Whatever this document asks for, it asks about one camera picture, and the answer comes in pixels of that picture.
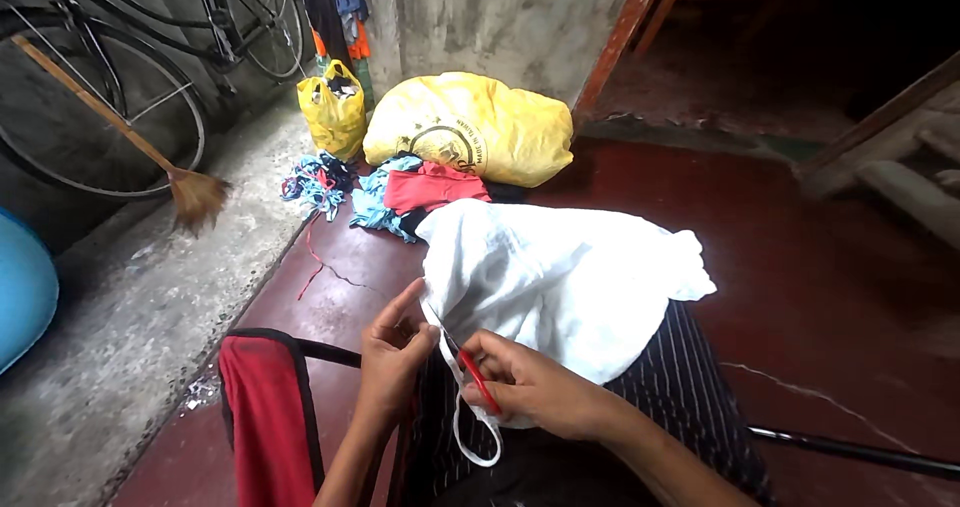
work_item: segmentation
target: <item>broom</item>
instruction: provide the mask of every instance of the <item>broom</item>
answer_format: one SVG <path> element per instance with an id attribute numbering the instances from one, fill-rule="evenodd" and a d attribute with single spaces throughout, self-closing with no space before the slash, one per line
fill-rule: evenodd
<path id="1" fill-rule="evenodd" d="M 126 121 L 123 120 L 114 110 L 108 107 L 99 99 L 90 95 L 83 87 L 74 81 L 63 69 L 57 66 L 49 57 L 41 53 L 26 38 L 16 35 L 12 37 L 13 42 L 34 59 L 43 70 L 53 75 L 57 81 L 73 91 L 73 94 L 106 119 L 111 125 L 131 142 L 133 146 L 140 149 L 141 152 L 156 162 L 161 169 L 167 172 L 167 178 L 170 181 L 170 190 L 174 194 L 174 204 L 176 205 L 176 226 L 187 229 L 194 237 L 198 236 L 199 231 L 204 227 L 206 220 L 210 220 L 211 225 L 217 221 L 217 215 L 224 207 L 224 201 L 227 199 L 227 189 L 231 186 L 229 183 L 218 178 L 200 174 L 187 169 L 180 169 L 170 163 L 169 160 L 143 139 L 140 134 L 131 130 Z"/>

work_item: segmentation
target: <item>floor crack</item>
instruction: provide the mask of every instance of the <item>floor crack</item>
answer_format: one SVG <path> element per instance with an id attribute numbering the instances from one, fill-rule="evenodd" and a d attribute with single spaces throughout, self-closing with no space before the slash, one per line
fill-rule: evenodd
<path id="1" fill-rule="evenodd" d="M 330 272 L 333 273 L 333 276 L 334 276 L 334 277 L 336 277 L 336 278 L 339 279 L 339 280 L 343 280 L 344 282 L 347 282 L 348 284 L 354 286 L 354 288 L 364 288 L 364 289 L 370 290 L 370 291 L 372 291 L 372 292 L 375 292 L 376 294 L 382 296 L 383 298 L 385 298 L 385 299 L 387 299 L 387 300 L 390 300 L 390 297 L 388 297 L 387 295 L 383 294 L 383 292 L 381 292 L 381 291 L 378 290 L 377 288 L 372 288 L 372 287 L 370 287 L 370 286 L 368 286 L 368 285 L 366 285 L 366 284 L 357 284 L 356 282 L 354 282 L 354 280 L 350 280 L 350 279 L 347 278 L 346 276 L 342 276 L 339 272 L 337 272 L 337 269 L 334 268 L 334 267 L 333 267 L 332 265 L 330 265 L 329 263 L 319 262 L 319 269 L 320 269 L 320 270 L 323 270 L 323 269 L 325 269 L 325 268 L 329 268 L 329 269 L 330 269 Z"/>
<path id="2" fill-rule="evenodd" d="M 854 411 L 854 410 L 848 408 L 847 406 L 841 404 L 840 402 L 836 401 L 832 396 L 829 396 L 828 394 L 822 393 L 820 390 L 814 390 L 814 389 L 810 389 L 810 388 L 808 388 L 808 387 L 801 387 L 801 386 L 799 386 L 799 385 L 794 385 L 794 384 L 792 384 L 792 383 L 787 383 L 786 381 L 783 381 L 783 380 L 780 379 L 780 378 L 774 377 L 773 375 L 770 375 L 769 373 L 767 373 L 767 372 L 765 372 L 765 371 L 753 369 L 753 368 L 751 368 L 750 366 L 747 366 L 747 365 L 741 365 L 741 364 L 738 364 L 738 363 L 720 363 L 720 366 L 730 366 L 730 367 L 734 367 L 734 368 L 740 368 L 740 369 L 742 369 L 742 370 L 747 370 L 747 371 L 749 371 L 750 373 L 754 373 L 754 374 L 756 374 L 756 375 L 763 376 L 763 377 L 765 377 L 765 378 L 773 381 L 773 382 L 776 383 L 777 385 L 779 385 L 779 386 L 781 386 L 781 387 L 783 387 L 783 388 L 785 388 L 786 390 L 789 390 L 789 391 L 791 391 L 791 392 L 796 392 L 796 393 L 802 394 L 802 395 L 804 395 L 804 396 L 811 396 L 811 397 L 814 397 L 814 398 L 820 398 L 820 399 L 822 399 L 822 400 L 825 400 L 825 401 L 833 404 L 834 407 L 836 407 L 836 408 L 839 409 L 840 411 L 846 413 L 847 415 L 851 415 L 851 416 L 854 416 L 854 417 L 856 417 L 857 419 L 859 419 L 861 422 L 863 422 L 864 424 L 866 424 L 867 427 L 870 428 L 871 431 L 873 431 L 873 432 L 874 432 L 875 434 L 877 434 L 878 436 L 881 436 L 883 439 L 887 439 L 888 441 L 894 443 L 896 446 L 900 447 L 900 448 L 903 449 L 903 450 L 912 452 L 912 453 L 914 453 L 914 454 L 919 454 L 919 452 L 917 452 L 916 450 L 914 450 L 913 448 L 911 448 L 910 445 L 908 445 L 908 444 L 904 443 L 903 441 L 901 441 L 901 440 L 899 440 L 899 439 L 891 436 L 890 434 L 887 434 L 886 432 L 884 432 L 883 430 L 881 430 L 880 428 L 878 428 L 878 427 L 877 427 L 875 424 L 873 424 L 873 423 L 870 421 L 870 419 L 867 418 L 866 416 L 858 414 L 856 411 Z"/>

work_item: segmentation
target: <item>blue plastic container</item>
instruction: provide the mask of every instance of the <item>blue plastic container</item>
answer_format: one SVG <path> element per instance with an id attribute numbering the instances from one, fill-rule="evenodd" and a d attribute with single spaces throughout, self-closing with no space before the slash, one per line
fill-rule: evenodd
<path id="1" fill-rule="evenodd" d="M 56 273 L 37 235 L 0 209 L 0 373 L 47 330 L 60 292 Z"/>

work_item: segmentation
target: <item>red painted floor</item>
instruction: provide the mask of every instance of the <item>red painted floor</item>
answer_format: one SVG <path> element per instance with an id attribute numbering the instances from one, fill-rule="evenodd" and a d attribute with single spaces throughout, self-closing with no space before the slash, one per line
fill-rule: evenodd
<path id="1" fill-rule="evenodd" d="M 931 321 L 960 317 L 954 253 L 858 200 L 801 200 L 789 171 L 775 163 L 589 139 L 575 153 L 531 202 L 694 230 L 719 287 L 694 311 L 751 422 L 960 459 L 960 361 L 918 342 Z M 426 247 L 348 229 L 348 219 L 344 210 L 313 231 L 318 255 L 339 277 L 326 268 L 296 301 L 316 265 L 303 234 L 240 325 L 355 349 L 357 331 L 421 272 Z M 359 377 L 328 364 L 311 365 L 310 374 L 329 463 Z M 789 447 L 761 449 L 786 506 L 960 505 L 960 485 Z M 385 457 L 380 485 L 391 462 Z M 113 504 L 232 505 L 232 476 L 219 406 L 186 410 L 164 426 Z M 379 505 L 385 489 L 378 488 Z"/>

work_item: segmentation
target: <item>white cloth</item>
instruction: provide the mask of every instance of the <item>white cloth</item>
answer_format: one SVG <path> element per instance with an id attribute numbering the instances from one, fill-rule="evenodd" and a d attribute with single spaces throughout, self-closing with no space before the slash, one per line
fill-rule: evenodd
<path id="1" fill-rule="evenodd" d="M 596 384 L 620 375 L 664 318 L 667 300 L 716 291 L 690 231 L 670 233 L 638 217 L 607 211 L 548 209 L 460 199 L 427 216 L 416 234 L 430 244 L 423 260 L 427 321 L 463 343 L 485 328 L 532 347 Z M 462 390 L 463 373 L 446 339 L 440 352 Z M 471 406 L 496 438 L 500 422 Z"/>

